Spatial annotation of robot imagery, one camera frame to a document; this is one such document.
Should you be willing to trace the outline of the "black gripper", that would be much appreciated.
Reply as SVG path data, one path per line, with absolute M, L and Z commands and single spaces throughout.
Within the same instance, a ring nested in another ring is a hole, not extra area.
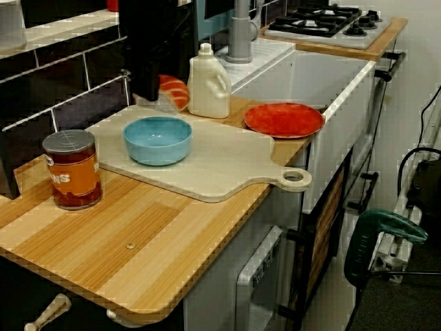
M 120 25 L 125 69 L 130 69 L 131 92 L 157 101 L 161 74 L 188 79 L 189 60 L 195 54 L 194 34 L 185 23 L 167 28 L 165 25 Z

